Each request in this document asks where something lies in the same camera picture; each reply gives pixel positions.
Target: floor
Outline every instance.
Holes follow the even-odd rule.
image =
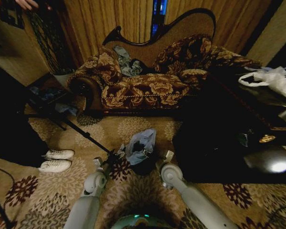
[[[73,118],[73,122],[108,149],[127,144],[137,132],[155,128],[160,154],[174,150],[171,140],[181,124],[169,117],[114,116],[97,120],[84,115]],[[75,150],[72,167],[57,174],[39,173],[36,168],[0,159],[0,168],[15,179],[13,185],[12,179],[0,171],[0,203],[9,218],[17,221],[17,229],[62,228],[83,190],[85,178],[95,170],[93,158],[105,159],[106,153],[70,128],[62,131],[45,119],[31,119],[30,123],[51,148]],[[241,229],[286,229],[286,185],[197,185]],[[177,191],[161,185],[157,171],[139,176],[126,160],[121,160],[114,165],[101,196],[95,228],[109,228],[119,217],[138,211],[159,216],[174,228],[204,228]],[[0,217],[1,228],[5,227]]]

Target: window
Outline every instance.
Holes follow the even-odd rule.
[[[166,6],[167,6],[167,0],[153,0],[151,38],[156,34],[159,26],[164,24]]]

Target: blue plastic bag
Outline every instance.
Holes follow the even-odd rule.
[[[134,166],[144,161],[153,152],[156,130],[147,129],[135,134],[126,146],[126,159]]]

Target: sofa backrest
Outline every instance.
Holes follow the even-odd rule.
[[[168,45],[182,38],[206,34],[210,37],[215,32],[215,16],[207,9],[190,10],[169,25],[163,25],[155,36],[145,43],[133,43],[120,34],[121,27],[114,29],[104,40],[103,45],[112,49],[122,46],[131,56],[142,61],[147,67],[152,67],[158,54]]]

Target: gold object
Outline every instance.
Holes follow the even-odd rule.
[[[272,141],[273,139],[275,139],[276,137],[273,136],[273,135],[264,135],[264,137],[262,137],[259,142],[260,143],[266,143],[266,142],[270,142]]]

